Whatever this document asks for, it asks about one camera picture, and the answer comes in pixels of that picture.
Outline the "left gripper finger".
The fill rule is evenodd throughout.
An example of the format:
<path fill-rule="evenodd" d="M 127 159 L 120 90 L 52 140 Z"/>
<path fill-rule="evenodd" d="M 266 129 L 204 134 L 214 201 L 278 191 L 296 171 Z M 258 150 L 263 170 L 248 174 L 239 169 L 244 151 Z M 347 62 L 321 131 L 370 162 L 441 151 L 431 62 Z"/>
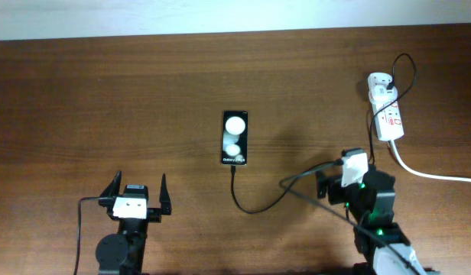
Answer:
<path fill-rule="evenodd" d="M 112 198 L 119 194 L 120 183 L 122 181 L 122 171 L 119 170 L 114 176 L 112 182 L 102 191 L 101 198 Z"/>
<path fill-rule="evenodd" d="M 172 205 L 171 205 L 171 198 L 167 189 L 167 177 L 165 173 L 162 175 L 162 178 L 161 178 L 159 203 L 161 204 L 161 214 L 171 215 Z"/>

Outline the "black Samsung smartphone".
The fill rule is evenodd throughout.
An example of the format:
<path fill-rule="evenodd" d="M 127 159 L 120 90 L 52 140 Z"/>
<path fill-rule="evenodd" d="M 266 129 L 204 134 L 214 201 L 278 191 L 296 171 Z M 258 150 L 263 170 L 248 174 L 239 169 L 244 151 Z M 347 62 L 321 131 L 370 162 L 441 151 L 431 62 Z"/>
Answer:
<path fill-rule="evenodd" d="M 220 162 L 245 166 L 248 163 L 248 112 L 224 111 Z"/>

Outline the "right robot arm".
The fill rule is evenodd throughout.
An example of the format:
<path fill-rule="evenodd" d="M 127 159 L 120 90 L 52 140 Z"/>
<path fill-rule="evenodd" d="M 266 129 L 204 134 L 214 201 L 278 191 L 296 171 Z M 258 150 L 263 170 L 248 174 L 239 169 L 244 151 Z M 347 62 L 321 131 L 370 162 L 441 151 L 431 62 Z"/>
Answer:
<path fill-rule="evenodd" d="M 351 274 L 432 274 L 417 259 L 411 242 L 394 222 L 395 178 L 370 166 L 362 182 L 341 184 L 340 175 L 316 173 L 317 197 L 332 205 L 345 205 L 353 217 L 355 246 L 365 262 L 354 264 Z"/>

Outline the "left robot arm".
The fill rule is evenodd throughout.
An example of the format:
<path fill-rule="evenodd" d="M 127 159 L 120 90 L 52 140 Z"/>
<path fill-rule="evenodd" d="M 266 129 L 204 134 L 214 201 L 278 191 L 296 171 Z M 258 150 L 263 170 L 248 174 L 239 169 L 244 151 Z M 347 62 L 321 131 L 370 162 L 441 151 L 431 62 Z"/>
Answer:
<path fill-rule="evenodd" d="M 144 185 L 127 185 L 120 190 L 119 171 L 99 197 L 99 205 L 119 223 L 116 233 L 106 235 L 96 247 L 100 274 L 141 274 L 148 238 L 148 225 L 160 223 L 172 213 L 166 176 L 161 177 L 158 208 L 148 206 L 149 191 Z"/>

